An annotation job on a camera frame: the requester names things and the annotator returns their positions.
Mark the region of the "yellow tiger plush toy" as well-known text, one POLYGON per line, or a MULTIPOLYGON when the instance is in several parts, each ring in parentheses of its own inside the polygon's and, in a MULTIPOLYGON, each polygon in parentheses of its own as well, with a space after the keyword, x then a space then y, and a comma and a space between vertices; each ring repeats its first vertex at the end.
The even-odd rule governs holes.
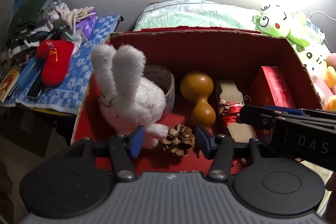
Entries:
POLYGON ((327 67, 325 59, 330 54, 322 46, 297 47, 298 57, 306 67, 320 97, 323 108, 335 112, 335 69, 327 67))

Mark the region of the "white power strip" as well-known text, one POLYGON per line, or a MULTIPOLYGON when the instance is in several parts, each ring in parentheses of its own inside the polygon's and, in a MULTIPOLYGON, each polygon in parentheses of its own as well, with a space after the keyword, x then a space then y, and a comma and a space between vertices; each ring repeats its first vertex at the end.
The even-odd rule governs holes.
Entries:
POLYGON ((305 30, 308 35, 316 42, 323 44, 325 41, 325 33, 318 26, 311 22, 310 18, 306 19, 305 30))

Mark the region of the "blue checkered cloth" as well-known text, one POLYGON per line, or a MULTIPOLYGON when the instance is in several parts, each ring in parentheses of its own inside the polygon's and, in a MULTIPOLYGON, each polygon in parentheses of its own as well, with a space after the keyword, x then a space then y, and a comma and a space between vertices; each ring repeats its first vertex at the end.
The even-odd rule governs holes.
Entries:
POLYGON ((76 115, 82 104, 92 74, 91 53, 95 46, 103 44, 122 21, 119 15, 98 18, 91 39, 82 43, 71 57, 68 72, 56 88, 46 88, 37 98, 27 97, 32 86, 29 83, 23 91, 15 89, 12 95, 1 103, 2 107, 26 106, 31 109, 51 109, 60 113, 76 115))

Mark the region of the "roll of packing tape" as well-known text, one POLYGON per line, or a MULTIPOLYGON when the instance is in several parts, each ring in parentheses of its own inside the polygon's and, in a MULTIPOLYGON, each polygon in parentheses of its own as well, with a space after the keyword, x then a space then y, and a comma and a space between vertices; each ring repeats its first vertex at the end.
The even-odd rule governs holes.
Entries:
POLYGON ((175 79, 173 74, 162 65, 145 65, 143 75, 159 86, 165 93, 166 107, 161 119, 167 118, 173 111, 175 102, 175 79))

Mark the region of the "brown plush teddy bear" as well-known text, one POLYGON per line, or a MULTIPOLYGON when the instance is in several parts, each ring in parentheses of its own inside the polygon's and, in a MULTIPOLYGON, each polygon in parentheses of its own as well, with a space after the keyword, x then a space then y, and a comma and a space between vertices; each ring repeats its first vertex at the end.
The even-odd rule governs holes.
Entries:
POLYGON ((327 67, 333 67, 336 70, 336 53, 330 53, 325 59, 327 67))

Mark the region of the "purple tissue pack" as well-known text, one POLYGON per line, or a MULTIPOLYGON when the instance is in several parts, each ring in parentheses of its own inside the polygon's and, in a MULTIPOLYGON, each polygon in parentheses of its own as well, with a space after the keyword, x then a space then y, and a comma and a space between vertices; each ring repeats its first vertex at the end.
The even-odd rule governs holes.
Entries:
POLYGON ((90 40, 98 20, 96 9, 93 9, 91 13, 93 13, 93 15, 91 15, 89 18, 83 19, 76 23, 76 30, 80 32, 83 42, 90 40))

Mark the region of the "pile of clothes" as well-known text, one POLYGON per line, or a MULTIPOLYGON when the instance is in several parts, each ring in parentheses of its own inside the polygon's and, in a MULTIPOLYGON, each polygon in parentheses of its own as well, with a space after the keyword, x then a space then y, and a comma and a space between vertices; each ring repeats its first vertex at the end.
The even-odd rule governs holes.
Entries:
POLYGON ((28 63, 39 44, 54 32, 59 19, 56 8, 68 6, 61 0, 15 0, 13 17, 9 25, 6 46, 14 64, 28 63))

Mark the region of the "brown wooden gourd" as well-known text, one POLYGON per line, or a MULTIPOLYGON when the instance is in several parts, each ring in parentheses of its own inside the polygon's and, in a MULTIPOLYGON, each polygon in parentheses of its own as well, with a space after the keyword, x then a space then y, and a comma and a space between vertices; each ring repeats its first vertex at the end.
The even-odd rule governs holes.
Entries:
POLYGON ((213 90, 214 83, 210 76, 205 73, 190 72, 181 80, 181 94, 185 99, 194 103, 194 108, 191 112, 193 125, 210 129, 215 123, 215 110, 208 103, 208 98, 213 93, 213 90))

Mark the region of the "small red box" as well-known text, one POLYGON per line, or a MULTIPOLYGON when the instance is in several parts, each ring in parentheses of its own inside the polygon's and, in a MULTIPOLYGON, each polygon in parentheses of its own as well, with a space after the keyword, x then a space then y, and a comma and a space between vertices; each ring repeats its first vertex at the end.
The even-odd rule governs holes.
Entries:
POLYGON ((278 67, 262 66, 250 85, 251 104, 295 108, 287 81, 278 67))

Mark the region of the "red cardboard box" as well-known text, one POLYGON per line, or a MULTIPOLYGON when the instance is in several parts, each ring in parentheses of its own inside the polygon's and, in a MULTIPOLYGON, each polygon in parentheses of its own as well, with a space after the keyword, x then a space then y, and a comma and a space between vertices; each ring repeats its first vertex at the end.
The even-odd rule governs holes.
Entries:
MULTIPOLYGON (((175 78, 176 97, 173 112, 161 123, 173 126, 190 123, 192 103, 179 92, 183 76, 192 71, 207 73, 216 83, 233 80, 244 95, 250 94, 250 85, 262 66, 281 69, 294 99, 295 106, 304 109, 321 109, 319 96, 305 67, 286 39, 274 38, 244 30, 174 29, 145 32, 111 33, 103 39, 118 49, 132 45, 143 51, 147 64, 163 65, 175 78)), ((85 100, 80 107, 74 127, 72 143, 90 137, 103 142, 113 135, 112 128, 102 117, 99 89, 92 75, 85 100)), ((138 174, 142 171, 201 171, 206 175, 212 161, 197 157, 194 151, 187 157, 170 157, 161 148, 142 149, 133 161, 138 174)))

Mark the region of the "green frog plush toy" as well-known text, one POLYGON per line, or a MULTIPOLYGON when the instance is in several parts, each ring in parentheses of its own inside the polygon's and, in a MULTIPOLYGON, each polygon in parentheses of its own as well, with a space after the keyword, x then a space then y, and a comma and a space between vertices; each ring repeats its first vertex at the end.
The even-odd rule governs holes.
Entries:
POLYGON ((305 29, 306 15, 292 14, 280 5, 267 4, 253 16, 259 30, 277 38, 287 38, 300 47, 310 45, 309 35, 305 29))

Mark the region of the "white plush rabbit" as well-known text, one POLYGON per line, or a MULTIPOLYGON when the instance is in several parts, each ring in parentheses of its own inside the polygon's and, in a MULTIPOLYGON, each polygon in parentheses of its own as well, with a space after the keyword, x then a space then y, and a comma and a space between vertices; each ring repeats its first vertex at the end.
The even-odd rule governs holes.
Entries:
POLYGON ((121 135, 130 135, 136 127, 143 126, 143 147, 157 147, 169 131, 159 123, 166 98, 163 90, 143 75, 144 53, 131 45, 115 49, 102 44, 92 51, 91 61, 100 90, 100 110, 107 123, 121 135))

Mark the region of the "brown pine cone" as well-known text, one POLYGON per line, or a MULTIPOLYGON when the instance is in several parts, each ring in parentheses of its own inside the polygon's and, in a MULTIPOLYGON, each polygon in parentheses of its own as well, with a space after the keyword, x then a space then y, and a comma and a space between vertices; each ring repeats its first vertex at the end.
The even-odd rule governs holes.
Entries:
POLYGON ((168 130, 167 137, 161 140, 161 147, 176 157, 187 157, 195 145, 195 135, 191 128, 176 124, 168 130))

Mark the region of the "cartoon bear bed sheet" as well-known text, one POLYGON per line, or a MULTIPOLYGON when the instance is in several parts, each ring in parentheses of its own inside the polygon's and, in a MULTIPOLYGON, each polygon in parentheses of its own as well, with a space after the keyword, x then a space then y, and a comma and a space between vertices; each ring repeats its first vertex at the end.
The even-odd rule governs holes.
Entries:
MULTIPOLYGON (((187 26, 260 31, 253 20, 253 16, 259 11, 260 8, 257 10, 247 9, 205 0, 167 1, 147 6, 138 17, 134 30, 187 26)), ((322 46, 323 50, 332 53, 325 45, 325 41, 323 44, 320 44, 311 37, 309 39, 309 46, 322 46)), ((300 46, 289 39, 287 40, 298 55, 297 47, 300 46)))

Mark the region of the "white knit gloves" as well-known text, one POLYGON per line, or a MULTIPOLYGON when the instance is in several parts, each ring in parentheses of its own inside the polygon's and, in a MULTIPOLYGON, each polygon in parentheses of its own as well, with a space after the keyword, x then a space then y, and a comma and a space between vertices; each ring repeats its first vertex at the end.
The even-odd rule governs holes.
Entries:
POLYGON ((66 7, 62 10, 59 6, 56 6, 55 11, 59 18, 54 21, 54 26, 68 26, 70 30, 73 31, 77 22, 96 14, 93 10, 94 7, 85 7, 73 10, 66 7))

